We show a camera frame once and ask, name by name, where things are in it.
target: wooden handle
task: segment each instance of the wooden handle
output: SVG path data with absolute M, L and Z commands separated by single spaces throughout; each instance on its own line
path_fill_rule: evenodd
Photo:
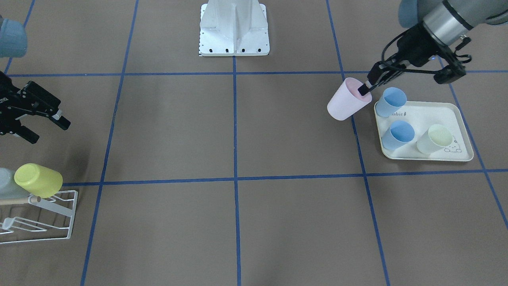
M 30 197 L 22 197 L 22 198 L 0 199 L 0 206 L 28 204 L 29 201 L 32 203 L 38 203 L 41 201 L 41 197 L 40 196 L 30 196 Z

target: pink cup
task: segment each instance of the pink cup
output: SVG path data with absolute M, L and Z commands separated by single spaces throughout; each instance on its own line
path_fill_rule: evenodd
M 337 120 L 345 120 L 369 104 L 372 95 L 367 93 L 361 96 L 358 88 L 362 85 L 363 83 L 355 78 L 346 78 L 328 102 L 328 113 Z

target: yellow-green cup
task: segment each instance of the yellow-green cup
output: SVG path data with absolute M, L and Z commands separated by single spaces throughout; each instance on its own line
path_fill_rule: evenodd
M 21 166 L 14 174 L 14 181 L 28 192 L 48 198 L 62 188 L 62 175 L 52 169 L 28 163 Z

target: tray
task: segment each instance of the tray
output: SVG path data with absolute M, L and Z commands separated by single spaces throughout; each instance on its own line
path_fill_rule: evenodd
M 474 157 L 473 148 L 467 135 L 466 127 L 459 109 L 451 103 L 407 101 L 397 112 L 389 117 L 380 117 L 376 114 L 379 143 L 383 154 L 394 160 L 429 160 L 429 161 L 470 161 Z M 396 120 L 408 122 L 415 129 L 415 138 L 406 145 L 395 150 L 383 147 L 381 137 L 388 130 L 390 124 Z M 433 124 L 441 124 L 448 128 L 454 141 L 443 150 L 430 155 L 423 154 L 416 148 L 417 140 Z

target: white metal base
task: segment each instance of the white metal base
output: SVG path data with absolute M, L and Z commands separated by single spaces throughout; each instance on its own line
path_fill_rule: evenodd
M 61 194 L 64 193 L 73 193 L 74 196 L 70 199 L 63 199 L 60 197 Z M 72 202 L 72 209 L 66 208 L 55 203 L 57 200 L 62 202 Z M 42 209 L 46 209 L 48 211 L 55 212 L 60 215 L 64 215 L 70 218 L 69 226 L 54 226 L 46 223 L 41 223 L 38 221 L 22 218 L 22 217 L 7 217 L 3 222 L 0 223 L 0 228 L 3 232 L 0 235 L 8 235 L 11 233 L 15 233 L 18 231 L 22 232 L 46 232 L 49 229 L 58 229 L 58 230 L 67 230 L 67 235 L 65 237 L 56 237 L 56 238 L 42 238 L 42 239 L 28 239 L 28 240 L 16 240 L 16 241 L 6 241 L 0 242 L 0 244 L 7 243 L 17 243 L 17 242 L 27 242 L 27 241 L 42 241 L 42 240 L 56 240 L 56 239 L 69 239 L 72 234 L 72 228 L 74 226 L 74 217 L 76 215 L 76 204 L 78 202 L 78 192 L 75 190 L 72 191 L 60 191 L 57 192 L 54 196 L 48 199 L 42 199 L 40 202 L 32 203 L 31 205 L 40 207 Z
M 258 0 L 210 0 L 201 6 L 200 56 L 268 55 L 266 6 Z

